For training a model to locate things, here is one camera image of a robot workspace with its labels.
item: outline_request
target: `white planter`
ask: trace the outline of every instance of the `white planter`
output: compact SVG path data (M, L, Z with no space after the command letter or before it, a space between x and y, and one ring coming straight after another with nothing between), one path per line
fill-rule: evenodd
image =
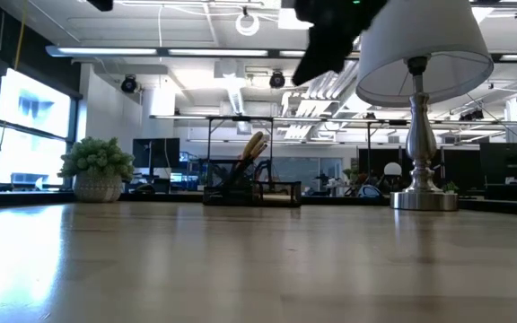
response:
M110 203L117 201L121 196L121 186L119 175L106 178L90 176L83 172L75 177L74 193L81 202Z

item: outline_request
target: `office desk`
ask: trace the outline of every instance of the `office desk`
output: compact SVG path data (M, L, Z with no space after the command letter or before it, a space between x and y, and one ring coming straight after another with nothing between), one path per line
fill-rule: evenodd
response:
M517 201L517 184L486 184L485 199Z

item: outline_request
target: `lampshade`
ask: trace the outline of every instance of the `lampshade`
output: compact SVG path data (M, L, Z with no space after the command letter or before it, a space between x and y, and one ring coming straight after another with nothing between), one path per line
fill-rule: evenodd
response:
M430 103L477 88L494 70L469 0L390 0L363 34L356 93L376 106L409 107L405 59L422 56L430 56Z

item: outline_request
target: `computer monitor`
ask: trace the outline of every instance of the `computer monitor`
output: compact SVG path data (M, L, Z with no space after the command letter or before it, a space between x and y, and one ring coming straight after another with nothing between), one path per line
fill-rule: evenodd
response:
M480 144L480 162L488 184L517 179L517 144Z
M133 140L133 166L148 168L153 176L155 168L179 167L179 138L155 138Z

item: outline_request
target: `table lamp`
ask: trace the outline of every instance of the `table lamp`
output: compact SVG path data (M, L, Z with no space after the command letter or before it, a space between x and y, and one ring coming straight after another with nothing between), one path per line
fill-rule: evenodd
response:
M390 0L374 18L362 36L356 94L375 106L410 106L412 112L406 142L412 184L390 196L391 207L458 209L458 197L432 182L436 141L427 103L464 95L493 70L469 0Z

